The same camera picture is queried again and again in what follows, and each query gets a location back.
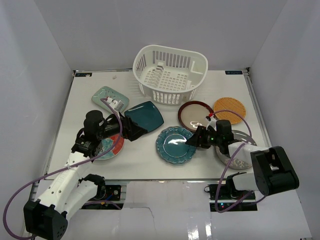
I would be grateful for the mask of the dark teal square plate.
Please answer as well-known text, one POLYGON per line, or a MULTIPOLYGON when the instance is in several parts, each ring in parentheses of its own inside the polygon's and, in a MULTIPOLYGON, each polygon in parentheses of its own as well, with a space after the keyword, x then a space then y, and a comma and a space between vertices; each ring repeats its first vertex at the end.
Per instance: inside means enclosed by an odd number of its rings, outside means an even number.
POLYGON ((125 117, 129 117, 138 126, 151 133, 164 124, 164 119, 159 109, 151 102, 140 103, 124 112, 125 117))

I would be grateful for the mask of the dark red round plate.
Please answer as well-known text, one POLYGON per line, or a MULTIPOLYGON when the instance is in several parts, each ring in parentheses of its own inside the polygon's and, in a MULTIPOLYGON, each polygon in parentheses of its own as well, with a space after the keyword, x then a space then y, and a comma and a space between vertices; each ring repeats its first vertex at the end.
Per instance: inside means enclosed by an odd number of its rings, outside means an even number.
POLYGON ((190 132, 195 132, 198 126, 206 126, 206 117, 212 114, 213 109, 206 103, 198 100, 191 100, 184 103, 178 110, 179 123, 190 132))

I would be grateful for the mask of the teal scalloped round plate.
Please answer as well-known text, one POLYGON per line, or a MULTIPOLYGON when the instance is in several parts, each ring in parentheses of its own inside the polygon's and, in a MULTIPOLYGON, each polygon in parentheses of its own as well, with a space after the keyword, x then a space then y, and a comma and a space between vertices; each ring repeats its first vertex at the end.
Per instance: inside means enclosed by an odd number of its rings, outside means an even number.
POLYGON ((158 155, 172 165, 188 162, 196 153, 196 147, 186 144, 192 135, 189 130, 180 126, 164 129, 155 141, 158 155))

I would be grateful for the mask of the grey patterned round plate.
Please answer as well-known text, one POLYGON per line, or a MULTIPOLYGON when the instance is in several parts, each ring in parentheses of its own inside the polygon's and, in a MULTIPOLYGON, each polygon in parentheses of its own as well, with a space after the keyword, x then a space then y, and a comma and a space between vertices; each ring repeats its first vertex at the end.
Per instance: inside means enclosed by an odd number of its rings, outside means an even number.
MULTIPOLYGON (((239 140, 241 142, 246 142, 250 145, 254 145, 254 146, 257 146, 255 140, 249 136, 247 133, 243 132, 243 131, 240 131, 240 130, 232 130, 232 133, 234 135, 234 139, 235 140, 239 140)), ((227 165, 227 163, 229 162, 230 158, 225 156, 224 154, 222 154, 220 152, 220 149, 216 146, 215 147, 215 152, 216 152, 216 155, 218 156, 219 160, 224 164, 224 165, 227 165)), ((233 160, 233 162, 229 165, 229 168, 232 169, 232 170, 239 170, 239 171, 242 171, 242 170, 247 170, 249 168, 251 168, 252 165, 243 161, 243 160, 240 160, 238 158, 235 158, 233 160)))

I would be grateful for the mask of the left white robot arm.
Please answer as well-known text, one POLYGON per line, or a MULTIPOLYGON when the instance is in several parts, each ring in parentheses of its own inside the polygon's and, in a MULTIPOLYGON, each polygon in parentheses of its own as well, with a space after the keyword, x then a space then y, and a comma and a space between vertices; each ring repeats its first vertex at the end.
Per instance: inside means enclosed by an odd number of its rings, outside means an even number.
POLYGON ((60 240, 71 217, 88 200, 105 196, 104 177, 91 173, 83 176, 99 157, 102 141, 114 135, 135 141, 147 132, 120 113, 104 118, 99 110, 89 111, 71 148, 66 169, 55 174, 51 185, 37 200, 29 200, 24 205, 26 231, 46 240, 60 240))

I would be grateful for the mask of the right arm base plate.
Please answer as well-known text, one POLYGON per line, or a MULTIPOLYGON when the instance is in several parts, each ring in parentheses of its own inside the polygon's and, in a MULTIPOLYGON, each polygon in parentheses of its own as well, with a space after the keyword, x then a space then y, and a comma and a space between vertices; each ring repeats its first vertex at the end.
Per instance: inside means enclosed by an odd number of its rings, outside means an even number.
MULTIPOLYGON (((209 194, 209 207, 212 213, 216 212, 215 208, 215 197, 217 192, 218 184, 209 184, 203 190, 205 193, 209 194)), ((220 187, 219 195, 217 198, 217 206, 220 211, 229 208, 233 205, 237 200, 244 197, 248 191, 235 191, 231 193, 225 188, 223 184, 220 187)), ((256 204, 256 195, 255 193, 251 193, 248 197, 246 197, 242 202, 234 206, 229 210, 229 212, 255 212, 258 210, 256 204)))

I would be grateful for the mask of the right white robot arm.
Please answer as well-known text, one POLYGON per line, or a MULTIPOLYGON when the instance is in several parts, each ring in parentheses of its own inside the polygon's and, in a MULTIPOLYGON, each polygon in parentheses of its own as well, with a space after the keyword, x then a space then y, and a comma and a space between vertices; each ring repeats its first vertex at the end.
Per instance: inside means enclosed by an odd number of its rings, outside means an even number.
POLYGON ((252 166, 252 173, 235 173, 226 178, 220 188, 226 195, 236 200, 246 192, 259 191, 263 196, 271 196, 295 190, 300 181, 285 150, 281 146, 259 147, 235 139, 228 120, 218 120, 212 126, 198 126, 196 132, 186 141, 186 145, 209 149, 217 147, 230 160, 238 159, 252 166))

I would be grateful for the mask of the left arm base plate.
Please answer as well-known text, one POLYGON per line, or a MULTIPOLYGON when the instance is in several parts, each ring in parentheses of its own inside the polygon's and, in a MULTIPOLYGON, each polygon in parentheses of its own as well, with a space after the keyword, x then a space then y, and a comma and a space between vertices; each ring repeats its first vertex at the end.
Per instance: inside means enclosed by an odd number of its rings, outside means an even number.
POLYGON ((121 185, 104 185, 99 186, 97 194, 92 200, 119 201, 121 199, 121 185))

